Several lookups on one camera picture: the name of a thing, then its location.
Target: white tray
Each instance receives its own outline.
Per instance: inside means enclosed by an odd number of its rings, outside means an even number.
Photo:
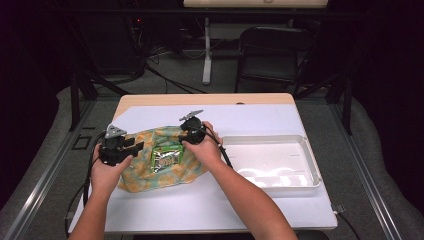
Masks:
[[[322,182],[306,137],[237,136],[223,141],[234,170],[266,192],[307,190]]]

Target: hand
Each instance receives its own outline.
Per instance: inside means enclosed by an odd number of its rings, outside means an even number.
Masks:
[[[109,198],[118,184],[122,171],[130,166],[133,156],[129,155],[120,164],[112,167],[101,162],[99,159],[99,149],[100,144],[97,144],[93,154],[95,162],[91,169],[91,185],[93,194],[99,194]]]
[[[207,132],[212,134],[220,144],[222,139],[218,137],[218,134],[213,131],[213,126],[209,122],[202,122],[207,127]],[[222,162],[221,152],[219,151],[218,144],[208,135],[205,139],[197,145],[192,145],[186,141],[182,142],[184,147],[193,152],[197,160],[204,164],[208,169],[216,163]]]

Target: wrist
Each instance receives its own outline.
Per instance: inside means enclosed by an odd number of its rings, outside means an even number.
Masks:
[[[89,197],[89,200],[95,201],[97,203],[106,203],[107,204],[109,202],[110,195],[112,195],[112,193],[93,190],[93,192],[91,193],[91,195]]]

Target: white stand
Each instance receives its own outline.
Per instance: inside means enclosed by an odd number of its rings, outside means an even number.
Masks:
[[[205,19],[205,67],[203,69],[203,84],[211,84],[211,68],[212,68],[212,59],[211,59],[211,39],[209,35],[209,18]]]

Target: black curtain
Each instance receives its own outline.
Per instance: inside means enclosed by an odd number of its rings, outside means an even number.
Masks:
[[[381,138],[386,170],[404,196],[424,213],[424,5],[420,1],[332,0],[329,11],[383,9],[367,54],[353,78],[353,96],[365,107]],[[343,69],[367,21],[325,21],[309,81]]]
[[[71,65],[33,2],[0,6],[0,207],[21,181],[48,133],[69,86]]]

